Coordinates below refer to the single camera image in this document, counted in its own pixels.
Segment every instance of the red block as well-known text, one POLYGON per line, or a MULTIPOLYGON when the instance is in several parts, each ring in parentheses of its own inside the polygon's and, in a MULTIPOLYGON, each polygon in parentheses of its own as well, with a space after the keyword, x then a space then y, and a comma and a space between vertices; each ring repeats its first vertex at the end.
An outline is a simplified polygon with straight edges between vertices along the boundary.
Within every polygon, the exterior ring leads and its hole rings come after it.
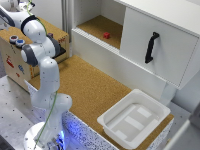
POLYGON ((110 33, 105 32, 105 33, 103 34, 103 37, 106 38, 106 39, 109 39, 109 38, 110 38, 110 33))

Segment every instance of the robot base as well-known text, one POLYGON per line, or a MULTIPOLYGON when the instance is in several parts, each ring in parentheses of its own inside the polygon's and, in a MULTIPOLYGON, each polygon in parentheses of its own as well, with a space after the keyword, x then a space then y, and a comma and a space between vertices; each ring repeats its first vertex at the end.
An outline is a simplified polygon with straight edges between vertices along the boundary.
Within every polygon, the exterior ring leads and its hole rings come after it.
MULTIPOLYGON (((34 137, 37 135, 37 133, 40 131, 40 129, 43 127, 44 122, 40 122, 34 126, 32 126, 25 134, 24 137, 24 150, 49 150, 49 147, 47 146, 42 146, 40 144, 38 144, 35 147, 36 142, 34 141, 34 137)), ((67 144, 69 144, 70 139, 67 137, 66 133, 65 133, 65 139, 64 139, 64 143, 65 143, 65 148, 68 147, 67 144)))

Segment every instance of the brown box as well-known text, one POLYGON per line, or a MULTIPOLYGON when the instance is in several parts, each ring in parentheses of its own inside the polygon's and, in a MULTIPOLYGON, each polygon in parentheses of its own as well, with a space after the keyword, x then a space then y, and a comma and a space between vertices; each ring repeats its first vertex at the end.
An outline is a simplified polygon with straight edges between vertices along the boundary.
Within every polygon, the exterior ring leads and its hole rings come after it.
MULTIPOLYGON (((55 58, 55 60, 60 63, 69 57, 69 35, 47 21, 41 18, 40 20, 46 27, 47 33, 53 33, 54 39, 60 43, 63 51, 66 50, 64 54, 55 58)), ((39 74, 39 68, 38 66, 32 67, 23 61, 21 57, 21 49, 10 44, 9 42, 9 38, 12 35, 17 35, 19 39, 25 40, 26 44, 31 44, 32 41, 23 35, 21 30, 17 28, 10 27, 8 31, 0 31, 0 52, 4 62, 6 74, 28 91, 24 79, 29 81, 37 76, 39 74)))

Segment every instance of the black handle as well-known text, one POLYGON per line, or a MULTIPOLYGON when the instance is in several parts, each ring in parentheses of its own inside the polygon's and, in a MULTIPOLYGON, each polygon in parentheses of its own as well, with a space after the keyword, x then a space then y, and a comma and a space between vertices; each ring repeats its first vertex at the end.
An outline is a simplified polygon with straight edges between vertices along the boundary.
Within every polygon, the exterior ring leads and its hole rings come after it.
POLYGON ((156 32, 153 33, 153 36, 151 37, 150 41, 149 41, 149 45, 148 45, 148 49, 147 49, 147 54, 145 57, 145 63, 148 64, 153 60, 153 57, 151 57, 151 53, 153 50, 153 46, 154 46, 154 40, 157 39, 160 35, 156 32))

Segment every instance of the cork surface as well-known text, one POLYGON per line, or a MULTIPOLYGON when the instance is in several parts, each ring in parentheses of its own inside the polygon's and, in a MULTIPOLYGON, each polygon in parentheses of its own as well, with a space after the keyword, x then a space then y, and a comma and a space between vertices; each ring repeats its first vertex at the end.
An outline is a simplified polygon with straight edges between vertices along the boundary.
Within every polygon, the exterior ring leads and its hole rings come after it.
MULTIPOLYGON (((59 28, 55 27, 54 25, 50 24, 49 22, 45 21, 44 19, 42 19, 42 18, 39 18, 39 19, 44 24, 44 26, 47 30, 47 33, 53 33, 55 40, 58 41, 59 39, 63 38, 64 36, 68 36, 68 34, 66 32, 60 30, 59 28)), ((9 38, 12 35, 17 35, 19 37, 19 39, 25 40, 26 44, 33 43, 28 37, 26 37, 21 32, 20 29, 10 27, 8 29, 8 31, 7 30, 0 30, 0 37, 3 38, 7 42, 9 42, 9 38)))
MULTIPOLYGON (((120 150, 123 150, 104 133, 97 118, 130 93, 131 89, 75 55, 60 63, 59 69, 61 85, 58 92, 72 97, 73 105, 70 111, 120 150)), ((39 89, 39 76, 29 82, 39 89)), ((172 119, 173 116, 169 115, 137 150, 145 150, 172 119)))
POLYGON ((103 16, 98 16, 81 25, 78 25, 78 28, 120 49, 123 30, 122 25, 115 23, 103 16), (103 38, 103 34, 105 32, 110 33, 109 39, 103 38))

